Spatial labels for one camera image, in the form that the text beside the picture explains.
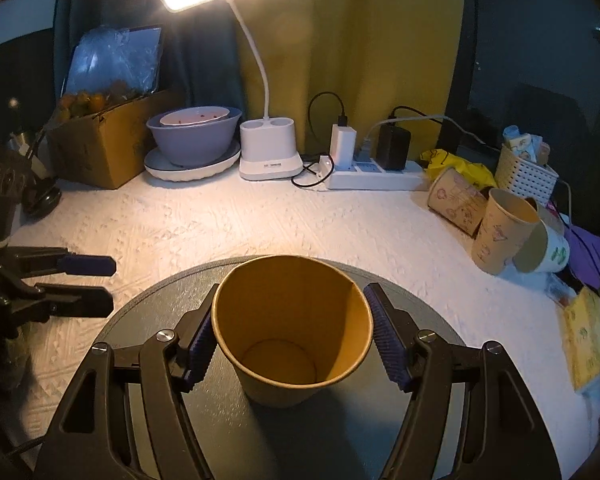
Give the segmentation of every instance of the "woven plastic basket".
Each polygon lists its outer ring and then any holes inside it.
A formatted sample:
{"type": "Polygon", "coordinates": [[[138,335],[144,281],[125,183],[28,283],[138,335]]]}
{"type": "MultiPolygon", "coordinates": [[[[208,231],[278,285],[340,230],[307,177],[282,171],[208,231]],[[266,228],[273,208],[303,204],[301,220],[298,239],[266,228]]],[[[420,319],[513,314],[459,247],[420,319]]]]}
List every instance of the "woven plastic basket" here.
{"type": "Polygon", "coordinates": [[[495,179],[498,187],[523,198],[532,196],[542,205],[546,205],[554,192],[558,174],[549,166],[543,168],[515,156],[509,148],[503,146],[495,179]]]}

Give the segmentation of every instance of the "purple bowl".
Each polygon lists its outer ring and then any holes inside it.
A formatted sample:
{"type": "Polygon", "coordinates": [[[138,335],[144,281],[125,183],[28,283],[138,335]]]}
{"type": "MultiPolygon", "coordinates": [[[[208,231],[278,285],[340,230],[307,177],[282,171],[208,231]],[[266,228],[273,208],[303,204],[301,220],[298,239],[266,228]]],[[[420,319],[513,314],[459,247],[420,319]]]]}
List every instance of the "purple bowl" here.
{"type": "Polygon", "coordinates": [[[229,108],[229,115],[208,123],[191,126],[164,126],[160,119],[166,114],[156,115],[146,122],[162,154],[172,164],[185,168],[206,166],[221,156],[234,138],[235,125],[242,112],[229,108]]]}

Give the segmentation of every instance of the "desk lamp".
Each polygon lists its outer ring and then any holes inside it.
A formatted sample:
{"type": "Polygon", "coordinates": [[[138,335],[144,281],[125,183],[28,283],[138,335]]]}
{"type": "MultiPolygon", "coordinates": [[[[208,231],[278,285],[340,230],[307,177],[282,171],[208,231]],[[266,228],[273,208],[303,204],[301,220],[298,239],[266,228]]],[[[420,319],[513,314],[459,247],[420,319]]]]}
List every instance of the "desk lamp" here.
{"type": "MultiPolygon", "coordinates": [[[[171,12],[180,12],[211,0],[162,0],[171,12]]],[[[268,180],[294,176],[302,170],[302,160],[296,149],[293,119],[269,117],[269,81],[253,37],[234,0],[227,0],[238,23],[247,37],[256,59],[264,85],[264,113],[262,119],[245,121],[240,125],[242,157],[240,176],[246,180],[268,180]]]]}

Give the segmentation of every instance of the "white tablecloth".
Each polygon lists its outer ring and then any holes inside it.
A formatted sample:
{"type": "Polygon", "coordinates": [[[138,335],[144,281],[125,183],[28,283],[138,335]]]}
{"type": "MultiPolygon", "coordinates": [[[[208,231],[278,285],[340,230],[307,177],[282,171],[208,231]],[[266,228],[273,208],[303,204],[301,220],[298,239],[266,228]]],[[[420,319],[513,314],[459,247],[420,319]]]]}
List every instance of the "white tablecloth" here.
{"type": "MultiPolygon", "coordinates": [[[[594,443],[590,419],[596,428],[597,415],[587,415],[586,402],[571,387],[555,305],[542,293],[544,276],[522,276],[511,267],[499,277],[481,272],[469,256],[470,238],[428,211],[426,193],[301,190],[288,181],[244,181],[236,167],[192,183],[144,173],[116,191],[62,188],[58,208],[21,227],[11,244],[110,254],[118,272],[44,281],[104,285],[117,310],[176,272],[231,256],[293,253],[360,267],[428,303],[467,345],[503,343],[544,417],[565,478],[594,443]]],[[[36,325],[36,383],[22,409],[31,437],[46,431],[105,322],[52,318],[36,325]]]]}

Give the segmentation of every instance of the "white plate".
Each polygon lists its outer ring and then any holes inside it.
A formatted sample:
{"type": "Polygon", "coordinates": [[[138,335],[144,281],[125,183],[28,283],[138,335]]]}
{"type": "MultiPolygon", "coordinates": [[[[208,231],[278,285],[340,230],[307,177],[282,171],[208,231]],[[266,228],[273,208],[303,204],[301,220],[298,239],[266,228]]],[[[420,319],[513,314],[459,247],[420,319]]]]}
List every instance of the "white plate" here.
{"type": "Polygon", "coordinates": [[[171,164],[158,148],[154,148],[144,158],[144,168],[149,174],[160,180],[188,182],[221,173],[230,168],[239,158],[240,144],[236,140],[232,140],[229,149],[224,152],[224,155],[207,166],[188,170],[171,164]]]}
{"type": "Polygon", "coordinates": [[[162,126],[191,126],[222,119],[227,115],[229,115],[229,110],[221,106],[198,106],[166,114],[160,119],[160,124],[162,126]]]}

